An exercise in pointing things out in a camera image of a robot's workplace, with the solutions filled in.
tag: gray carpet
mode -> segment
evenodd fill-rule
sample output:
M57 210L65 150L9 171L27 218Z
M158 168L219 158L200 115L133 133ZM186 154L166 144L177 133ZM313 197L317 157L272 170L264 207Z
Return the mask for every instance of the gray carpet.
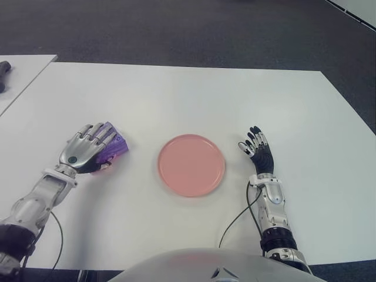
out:
M0 35L0 55L62 62L322 71L376 132L376 33L325 0L3 0ZM313 270L375 281L375 261Z

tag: white table surface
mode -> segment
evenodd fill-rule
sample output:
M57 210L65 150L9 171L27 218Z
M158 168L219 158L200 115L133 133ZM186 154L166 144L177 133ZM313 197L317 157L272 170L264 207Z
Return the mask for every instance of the white table surface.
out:
M112 170L78 176L55 213L65 242L58 268L127 269L152 255L216 247L246 207L254 166L239 151L263 129L284 183L287 213L309 264L376 257L376 137L321 72L51 63L0 119L0 217L53 167L82 125L111 121L130 151ZM156 168L183 133L212 140L226 159L220 186L180 197ZM60 244L51 218L29 267L52 267ZM249 214L224 247L260 254Z
M4 78L5 91L0 93L0 116L40 72L56 58L56 55L0 56L0 62L8 61L12 66L11 71Z

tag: round plate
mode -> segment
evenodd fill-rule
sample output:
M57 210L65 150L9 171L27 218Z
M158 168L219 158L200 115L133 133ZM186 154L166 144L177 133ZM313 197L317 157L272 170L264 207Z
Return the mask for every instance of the round plate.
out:
M170 140L158 157L160 178L176 193L202 196L213 191L224 173L224 158L210 140L186 134Z

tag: robotic arm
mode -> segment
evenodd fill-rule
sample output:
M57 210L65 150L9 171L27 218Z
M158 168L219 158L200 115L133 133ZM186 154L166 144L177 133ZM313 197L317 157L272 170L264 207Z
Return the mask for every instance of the robotic arm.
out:
M116 135L110 123L83 127L66 145L56 168L44 170L31 192L13 205L11 215L0 221L0 276L17 275L20 261L33 252L35 240L53 207L76 187L76 174L108 166L116 151L112 144L108 145Z
M286 200L282 193L281 180L273 175L274 162L269 144L257 126L251 127L247 135L250 140L240 142L238 146L256 167L257 174L250 176L249 186L256 188L260 193L257 205L263 253L270 259L311 273L303 254L298 251L288 225L284 211Z

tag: wire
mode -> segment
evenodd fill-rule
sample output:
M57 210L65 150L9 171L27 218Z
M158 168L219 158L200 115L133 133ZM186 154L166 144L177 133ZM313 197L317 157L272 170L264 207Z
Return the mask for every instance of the wire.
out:
M230 229L230 227L235 223L235 221L246 211L246 210L248 210L248 209L251 209L251 206L259 199L259 197L260 197L260 195L261 195L261 190L260 190L260 192L259 192L259 194L257 195L257 197L256 197L256 199L254 199L254 201L252 202L252 203L249 203L249 198L247 197L247 204L248 204L248 206L244 209L244 210L242 210L241 211L241 213L239 213L235 218L234 218L234 220L233 221L231 221L231 223L227 226L227 228L225 229L225 231L223 232L223 235L222 235L222 238L221 238L221 240L220 240L220 242L219 242L219 246L218 246L218 248L220 248L221 247L221 245L222 245L222 241L223 241L223 239L224 239L224 236L226 235L226 233L227 233L227 231Z
M257 227L257 231L258 231L258 233L259 233L259 235L260 235L260 238L262 239L262 238L263 238L263 235L262 235L262 233L261 233L260 226L259 226L259 224L257 223L256 217L255 217L254 214L253 214L253 211L252 211L251 205L252 205L255 201L257 201L257 199L261 196L261 191L262 191L263 188L260 189L260 192L259 192L257 198L255 199L255 201L253 201L252 204L250 204L250 203L249 203L249 196L248 196L248 191L249 191L249 187L250 187L250 186L251 186L251 183L248 182L248 184L247 184L247 191L246 191L247 204L248 204L248 207L249 207L249 211L251 212L251 216L252 216L252 218L253 218L254 224L255 224L256 227Z
M51 271L47 274L47 276L46 276L46 278L43 280L43 282L48 281L49 277L51 276L51 274L52 274L53 271L55 270L55 267L56 267L56 265L58 264L58 262L59 262L59 260L60 260L61 253L63 252L63 245L64 245L63 228L61 227L61 224L60 224L58 218L56 217L56 215L55 215L53 212L51 212L51 215L52 215L53 218L56 220L56 223L57 223L58 226L59 226L59 229L60 229L60 235L61 235L61 244L60 244L60 250L59 250L58 258L56 259L55 264L53 265L53 267L51 268Z
M38 235L35 237L35 240L33 241L33 243L32 243L31 246L30 246L30 250L31 250L31 251L33 250L33 248L34 248L36 242L38 242L39 238L41 238L41 235L42 235L44 229L45 229L45 227L43 226L43 227L41 228L41 230L39 231ZM22 267L21 267L21 270L20 270L20 273L19 273L19 277L20 277L20 278L19 278L19 281L23 281L23 279L24 279L24 271L25 271L26 265L27 265L27 263L28 263L28 260L29 260L29 258L30 258L30 255L31 255L31 252L28 253L28 254L25 256L24 260L23 260Z

